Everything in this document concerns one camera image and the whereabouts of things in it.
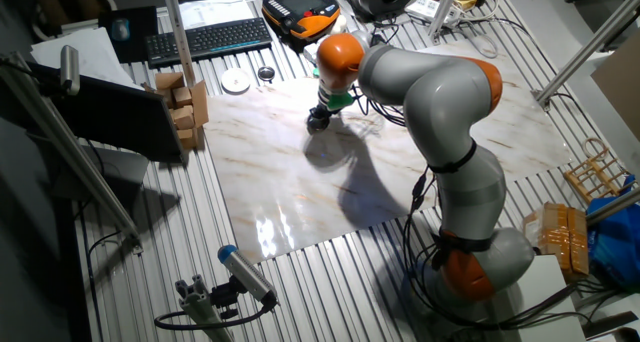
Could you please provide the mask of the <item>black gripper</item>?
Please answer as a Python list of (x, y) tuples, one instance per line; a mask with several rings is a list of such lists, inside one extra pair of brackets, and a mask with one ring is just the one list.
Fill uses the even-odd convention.
[(320, 121), (320, 129), (326, 129), (328, 126), (328, 119), (331, 117), (332, 112), (329, 111), (325, 105), (317, 104), (310, 109), (310, 116), (307, 119), (307, 126), (309, 128), (315, 128), (317, 120)]

